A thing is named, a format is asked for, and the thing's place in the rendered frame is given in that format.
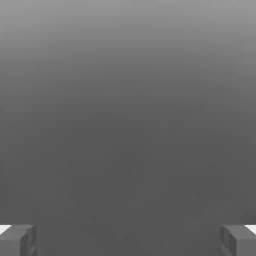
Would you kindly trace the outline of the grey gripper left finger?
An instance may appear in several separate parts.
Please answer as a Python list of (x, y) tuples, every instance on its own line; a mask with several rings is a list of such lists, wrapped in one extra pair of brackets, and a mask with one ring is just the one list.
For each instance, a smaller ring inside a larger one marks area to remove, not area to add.
[(37, 226), (0, 224), (0, 256), (38, 256)]

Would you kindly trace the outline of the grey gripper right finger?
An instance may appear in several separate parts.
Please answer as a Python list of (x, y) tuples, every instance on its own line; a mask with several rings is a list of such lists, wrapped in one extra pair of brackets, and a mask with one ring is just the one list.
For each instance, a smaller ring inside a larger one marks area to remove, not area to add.
[(221, 225), (219, 235), (223, 256), (256, 256), (256, 224)]

